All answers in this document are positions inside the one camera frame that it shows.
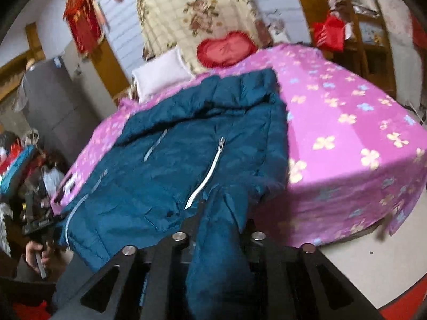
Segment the person's left hand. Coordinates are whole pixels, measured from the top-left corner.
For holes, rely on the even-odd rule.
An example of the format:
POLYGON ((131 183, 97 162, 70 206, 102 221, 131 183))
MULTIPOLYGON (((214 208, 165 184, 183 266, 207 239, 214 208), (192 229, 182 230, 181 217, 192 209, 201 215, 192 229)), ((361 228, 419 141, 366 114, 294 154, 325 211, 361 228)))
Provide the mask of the person's left hand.
POLYGON ((49 243, 43 246, 35 241, 29 241, 25 247, 25 261, 38 274, 41 274, 41 271, 37 262, 37 256, 40 256, 40 263, 44 269, 62 274, 68 264, 64 258, 64 254, 65 251, 49 243))

